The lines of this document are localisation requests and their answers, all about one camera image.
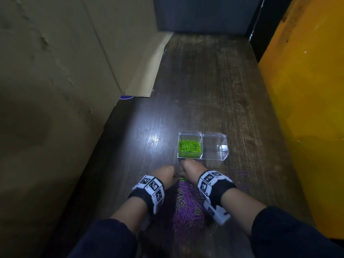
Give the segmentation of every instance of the dark blue wall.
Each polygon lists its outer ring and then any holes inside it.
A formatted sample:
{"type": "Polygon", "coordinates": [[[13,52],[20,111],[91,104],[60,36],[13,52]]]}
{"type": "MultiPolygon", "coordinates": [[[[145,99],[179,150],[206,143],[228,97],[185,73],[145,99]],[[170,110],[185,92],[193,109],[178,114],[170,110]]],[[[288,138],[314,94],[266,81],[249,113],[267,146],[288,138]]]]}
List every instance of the dark blue wall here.
{"type": "Polygon", "coordinates": [[[260,0],[154,0],[160,30],[245,34],[260,0]]]}

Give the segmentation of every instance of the person's right hand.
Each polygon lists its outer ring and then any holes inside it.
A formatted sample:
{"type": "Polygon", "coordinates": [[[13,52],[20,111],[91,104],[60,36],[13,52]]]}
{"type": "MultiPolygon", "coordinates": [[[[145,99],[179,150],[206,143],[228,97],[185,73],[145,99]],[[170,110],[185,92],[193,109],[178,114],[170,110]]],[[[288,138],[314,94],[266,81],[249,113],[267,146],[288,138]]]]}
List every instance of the person's right hand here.
{"type": "Polygon", "coordinates": [[[184,159],[181,164],[185,172],[183,171],[180,174],[194,185],[197,185],[200,176],[208,170],[200,162],[193,159],[184,159]]]}

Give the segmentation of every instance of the hand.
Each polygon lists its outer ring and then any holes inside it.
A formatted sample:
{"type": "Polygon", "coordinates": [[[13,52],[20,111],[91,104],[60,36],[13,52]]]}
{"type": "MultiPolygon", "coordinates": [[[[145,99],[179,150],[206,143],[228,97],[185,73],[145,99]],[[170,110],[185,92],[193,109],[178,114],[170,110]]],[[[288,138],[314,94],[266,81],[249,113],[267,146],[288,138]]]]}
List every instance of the hand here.
{"type": "Polygon", "coordinates": [[[176,172],[174,166],[162,166],[155,170],[152,176],[159,178],[164,184],[165,190],[173,186],[178,180],[178,172],[176,172]]]}
{"type": "Polygon", "coordinates": [[[198,180],[202,173],[208,169],[202,165],[200,162],[197,162],[193,159],[185,159],[181,162],[185,172],[180,173],[183,177],[189,180],[192,184],[197,185],[198,180]]]}

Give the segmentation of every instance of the navy shirt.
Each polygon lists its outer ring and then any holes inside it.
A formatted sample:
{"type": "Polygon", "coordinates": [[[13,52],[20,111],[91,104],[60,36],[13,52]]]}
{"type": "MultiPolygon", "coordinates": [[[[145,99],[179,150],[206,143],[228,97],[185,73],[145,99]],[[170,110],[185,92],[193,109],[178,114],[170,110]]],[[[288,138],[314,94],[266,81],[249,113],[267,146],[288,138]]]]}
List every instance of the navy shirt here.
{"type": "MultiPolygon", "coordinates": [[[[269,206],[255,218],[250,237],[256,258],[344,257],[344,249],[289,213],[269,206]]],[[[137,239],[115,219],[94,223],[68,258],[135,257],[137,239]]]]}

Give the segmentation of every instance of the person's left hand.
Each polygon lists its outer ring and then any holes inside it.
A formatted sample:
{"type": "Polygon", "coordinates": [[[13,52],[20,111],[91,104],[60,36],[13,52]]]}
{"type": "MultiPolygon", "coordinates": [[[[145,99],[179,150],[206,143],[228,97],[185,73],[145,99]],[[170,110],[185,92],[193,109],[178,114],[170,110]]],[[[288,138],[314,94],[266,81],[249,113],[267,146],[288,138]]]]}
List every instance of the person's left hand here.
{"type": "Polygon", "coordinates": [[[161,168],[155,170],[152,176],[159,178],[164,184],[165,190],[173,186],[178,180],[178,172],[175,170],[174,166],[162,166],[161,168]]]}

